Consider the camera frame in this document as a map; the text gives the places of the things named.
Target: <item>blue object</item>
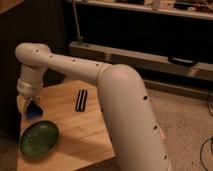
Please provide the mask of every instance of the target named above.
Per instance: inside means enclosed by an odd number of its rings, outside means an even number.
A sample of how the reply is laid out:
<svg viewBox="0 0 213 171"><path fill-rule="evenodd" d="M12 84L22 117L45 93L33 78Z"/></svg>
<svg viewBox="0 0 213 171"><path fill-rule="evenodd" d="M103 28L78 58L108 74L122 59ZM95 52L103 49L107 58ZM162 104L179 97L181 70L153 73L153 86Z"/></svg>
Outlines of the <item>blue object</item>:
<svg viewBox="0 0 213 171"><path fill-rule="evenodd" d="M27 107L26 118L32 119L43 115L43 110L34 102L31 101Z"/></svg>

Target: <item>black dot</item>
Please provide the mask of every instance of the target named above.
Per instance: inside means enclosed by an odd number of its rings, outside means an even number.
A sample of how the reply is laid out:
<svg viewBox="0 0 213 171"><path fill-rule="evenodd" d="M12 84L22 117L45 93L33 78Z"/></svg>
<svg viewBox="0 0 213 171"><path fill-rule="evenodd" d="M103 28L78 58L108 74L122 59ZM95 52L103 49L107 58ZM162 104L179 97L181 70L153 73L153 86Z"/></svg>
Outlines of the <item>black dot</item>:
<svg viewBox="0 0 213 171"><path fill-rule="evenodd" d="M156 130L156 129L158 129L158 126L156 125L156 126L154 126L154 128L153 128L154 130Z"/></svg>
<svg viewBox="0 0 213 171"><path fill-rule="evenodd" d="M144 100L147 100L147 99L148 99L148 96L144 96L143 99L144 99Z"/></svg>

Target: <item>background wall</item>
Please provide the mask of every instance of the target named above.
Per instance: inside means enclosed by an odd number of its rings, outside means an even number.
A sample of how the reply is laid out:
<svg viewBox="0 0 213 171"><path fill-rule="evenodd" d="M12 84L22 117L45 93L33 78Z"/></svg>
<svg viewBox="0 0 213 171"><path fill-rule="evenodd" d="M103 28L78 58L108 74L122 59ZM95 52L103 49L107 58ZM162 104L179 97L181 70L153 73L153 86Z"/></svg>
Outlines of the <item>background wall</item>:
<svg viewBox="0 0 213 171"><path fill-rule="evenodd" d="M20 63L14 50L22 42L46 43L53 52L68 53L60 0L27 0L0 15L0 129L15 139L20 124L16 108ZM45 83L57 83L62 78L48 71Z"/></svg>

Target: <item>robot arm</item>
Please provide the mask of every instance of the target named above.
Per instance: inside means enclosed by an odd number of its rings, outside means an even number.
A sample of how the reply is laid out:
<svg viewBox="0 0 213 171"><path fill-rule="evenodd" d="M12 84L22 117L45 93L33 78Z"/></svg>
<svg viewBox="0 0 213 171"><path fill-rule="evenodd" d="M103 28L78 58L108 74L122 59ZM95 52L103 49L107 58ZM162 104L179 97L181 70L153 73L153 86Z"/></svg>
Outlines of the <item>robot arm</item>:
<svg viewBox="0 0 213 171"><path fill-rule="evenodd" d="M23 63L17 85L20 97L29 101L39 96L47 68L96 85L109 137L122 170L171 171L146 88L134 69L53 54L41 44L21 44L16 48L16 56Z"/></svg>

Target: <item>wooden table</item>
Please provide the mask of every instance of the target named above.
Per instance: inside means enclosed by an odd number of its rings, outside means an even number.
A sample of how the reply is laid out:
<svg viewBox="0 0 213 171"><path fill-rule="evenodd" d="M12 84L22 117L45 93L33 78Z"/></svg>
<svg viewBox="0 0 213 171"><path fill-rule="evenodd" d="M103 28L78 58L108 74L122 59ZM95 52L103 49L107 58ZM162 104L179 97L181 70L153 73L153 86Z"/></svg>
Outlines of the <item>wooden table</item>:
<svg viewBox="0 0 213 171"><path fill-rule="evenodd" d="M0 14L22 3L24 0L0 0Z"/></svg>
<svg viewBox="0 0 213 171"><path fill-rule="evenodd" d="M85 112L76 112L79 89L88 90ZM112 158L112 146L99 109L96 88L72 81L44 88L44 115L40 120L57 124L60 137L55 149L45 158L28 161L18 154L18 171L71 171ZM22 119L21 131L38 120Z"/></svg>

